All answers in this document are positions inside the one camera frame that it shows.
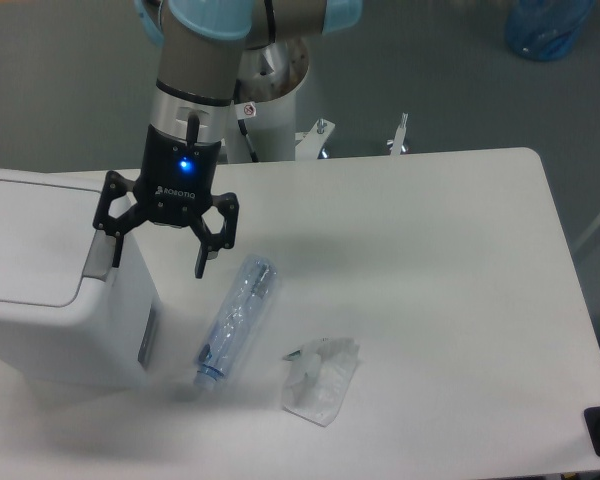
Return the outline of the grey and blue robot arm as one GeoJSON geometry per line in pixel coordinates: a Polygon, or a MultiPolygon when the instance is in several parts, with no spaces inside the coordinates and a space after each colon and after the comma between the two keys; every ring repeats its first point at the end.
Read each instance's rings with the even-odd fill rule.
{"type": "Polygon", "coordinates": [[[235,193],[211,192],[244,52],[280,40],[354,26],[360,1],[138,1],[151,35],[161,37],[154,103],[140,174],[109,171],[93,226],[121,262],[125,237],[149,221],[190,228],[200,241],[195,266],[235,244],[235,193]]]}

